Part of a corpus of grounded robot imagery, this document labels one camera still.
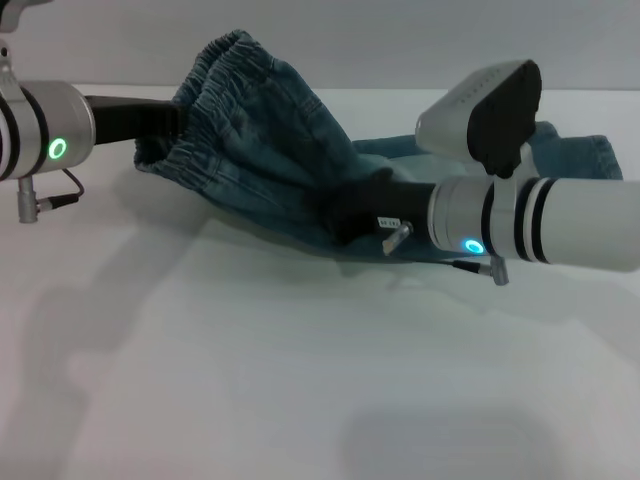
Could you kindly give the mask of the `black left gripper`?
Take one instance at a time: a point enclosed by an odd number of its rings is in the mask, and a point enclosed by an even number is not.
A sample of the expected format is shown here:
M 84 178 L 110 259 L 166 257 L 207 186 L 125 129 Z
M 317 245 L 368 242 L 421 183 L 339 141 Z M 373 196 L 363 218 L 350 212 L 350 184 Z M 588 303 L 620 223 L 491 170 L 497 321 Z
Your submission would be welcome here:
M 169 101 L 91 95 L 95 144 L 182 134 L 182 107 Z

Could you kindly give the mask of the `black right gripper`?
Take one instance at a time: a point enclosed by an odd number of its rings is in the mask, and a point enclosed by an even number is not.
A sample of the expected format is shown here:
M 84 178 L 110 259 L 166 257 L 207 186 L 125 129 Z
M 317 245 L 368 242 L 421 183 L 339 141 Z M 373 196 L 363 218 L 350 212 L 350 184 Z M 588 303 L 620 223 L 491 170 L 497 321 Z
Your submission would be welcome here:
M 348 245 L 366 236 L 391 232 L 392 220 L 409 223 L 419 242 L 429 244 L 428 207 L 435 185 L 394 180 L 378 172 L 333 190 L 320 204 L 320 217 L 334 240 Z

